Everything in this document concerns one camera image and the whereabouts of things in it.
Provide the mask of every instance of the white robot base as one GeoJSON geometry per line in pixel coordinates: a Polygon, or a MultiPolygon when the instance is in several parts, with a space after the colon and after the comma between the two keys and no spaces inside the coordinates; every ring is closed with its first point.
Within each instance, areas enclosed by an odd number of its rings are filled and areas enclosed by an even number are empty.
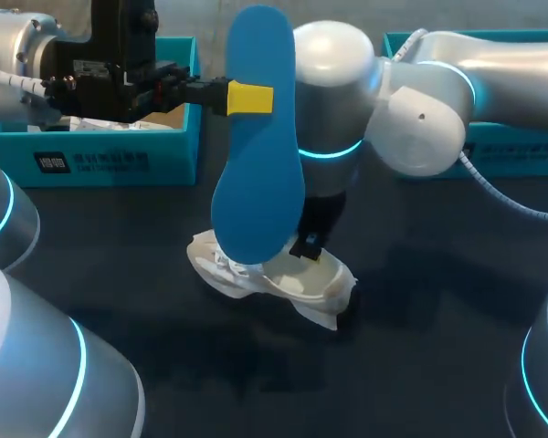
{"type": "Polygon", "coordinates": [[[522,344],[504,408],[513,438],[548,438],[548,302],[522,344]]]}
{"type": "Polygon", "coordinates": [[[0,271],[0,438],[140,438],[144,412],[129,361],[0,271]]]}

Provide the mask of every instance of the metal screw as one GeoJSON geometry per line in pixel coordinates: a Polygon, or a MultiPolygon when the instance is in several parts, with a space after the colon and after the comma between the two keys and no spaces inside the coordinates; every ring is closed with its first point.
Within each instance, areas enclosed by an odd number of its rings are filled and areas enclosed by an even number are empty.
{"type": "Polygon", "coordinates": [[[69,89],[75,89],[77,87],[77,82],[72,76],[65,76],[63,80],[67,82],[67,86],[69,89]]]}

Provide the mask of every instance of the robotic arm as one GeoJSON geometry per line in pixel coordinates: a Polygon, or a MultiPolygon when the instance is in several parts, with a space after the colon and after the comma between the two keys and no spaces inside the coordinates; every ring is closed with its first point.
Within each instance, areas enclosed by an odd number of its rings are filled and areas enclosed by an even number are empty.
{"type": "Polygon", "coordinates": [[[458,158],[472,121],[548,130],[548,43],[420,30],[393,60],[382,62],[385,88],[377,94],[367,137],[399,172],[445,171],[458,158]],[[387,130],[389,120],[400,130],[387,130]]]}
{"type": "Polygon", "coordinates": [[[228,94],[239,90],[228,79],[202,81],[189,68],[157,61],[153,0],[93,0],[91,26],[89,39],[71,39],[52,16],[0,10],[0,121],[131,123],[183,103],[223,116],[263,111],[228,107],[228,94]]]}
{"type": "Polygon", "coordinates": [[[345,23],[309,23],[294,35],[297,135],[308,194],[294,254],[316,258],[325,245],[363,143],[410,176],[440,174],[460,159],[498,200],[548,220],[548,213],[495,189],[462,152],[472,121],[548,130],[548,43],[420,29],[387,59],[345,23]]]}

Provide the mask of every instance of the glowing blue ring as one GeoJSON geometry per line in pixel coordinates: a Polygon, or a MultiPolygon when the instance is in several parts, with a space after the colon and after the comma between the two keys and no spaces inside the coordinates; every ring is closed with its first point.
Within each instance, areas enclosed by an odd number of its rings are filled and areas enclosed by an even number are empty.
{"type": "Polygon", "coordinates": [[[58,438],[61,435],[61,432],[63,432],[63,429],[65,429],[65,426],[67,425],[69,418],[73,413],[73,410],[75,410],[77,401],[79,400],[81,389],[83,388],[83,381],[85,380],[85,371],[88,365],[88,352],[85,347],[85,339],[83,338],[83,333],[81,333],[81,328],[79,328],[79,326],[73,319],[71,320],[71,322],[73,323],[73,327],[77,331],[77,336],[79,338],[79,352],[81,355],[79,360],[79,374],[77,376],[77,381],[75,382],[75,388],[73,388],[71,398],[69,399],[69,403],[67,404],[67,408],[65,408],[63,415],[61,415],[61,418],[55,426],[55,429],[53,429],[53,432],[51,432],[48,438],[58,438]]]}
{"type": "Polygon", "coordinates": [[[448,68],[451,71],[454,71],[459,76],[461,76],[463,79],[465,79],[465,82],[467,82],[471,88],[471,93],[473,93],[473,105],[477,103],[477,91],[475,91],[475,86],[473,85],[473,82],[471,82],[471,79],[469,79],[469,76],[465,74],[465,72],[459,70],[455,66],[451,66],[450,64],[447,64],[446,62],[440,62],[440,61],[420,61],[418,64],[424,64],[428,66],[437,66],[437,67],[443,67],[448,68]]]}
{"type": "Polygon", "coordinates": [[[331,158],[339,158],[339,157],[344,157],[345,155],[349,155],[351,152],[359,148],[359,145],[362,144],[362,142],[363,140],[359,140],[351,148],[345,149],[344,151],[339,151],[339,152],[315,153],[315,152],[308,152],[308,151],[299,149],[299,154],[305,157],[314,158],[316,160],[329,160],[331,158]]]}
{"type": "Polygon", "coordinates": [[[542,417],[544,422],[548,425],[548,417],[544,412],[542,411],[542,408],[538,405],[538,402],[536,399],[534,399],[532,390],[530,390],[530,384],[528,383],[528,378],[526,377],[526,368],[525,368],[525,354],[526,354],[526,342],[528,341],[528,337],[530,336],[530,332],[532,329],[528,331],[528,334],[526,335],[526,339],[523,340],[523,346],[522,346],[522,376],[523,376],[523,384],[526,387],[526,391],[528,392],[528,396],[530,397],[530,400],[532,401],[532,405],[535,408],[535,410],[538,412],[538,414],[542,417]]]}
{"type": "Polygon", "coordinates": [[[8,190],[10,191],[10,199],[8,200],[8,208],[6,208],[6,214],[4,215],[2,222],[0,222],[0,232],[4,229],[4,227],[8,223],[8,219],[10,219],[10,214],[12,214],[12,208],[15,205],[15,189],[12,186],[12,182],[10,181],[10,178],[8,178],[8,175],[4,173],[4,176],[6,177],[6,180],[8,181],[8,190]]]}

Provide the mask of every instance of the shoe upper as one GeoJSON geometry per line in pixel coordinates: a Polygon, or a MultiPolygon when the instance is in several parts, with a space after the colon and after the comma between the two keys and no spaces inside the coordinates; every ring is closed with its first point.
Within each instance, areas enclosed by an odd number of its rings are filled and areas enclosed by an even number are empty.
{"type": "Polygon", "coordinates": [[[254,292],[268,292],[300,301],[319,301],[339,296],[356,283],[339,259],[323,250],[318,261],[290,255],[285,247],[262,265],[241,265],[229,259],[219,247],[213,230],[195,235],[187,247],[191,263],[204,269],[224,286],[254,292]]]}

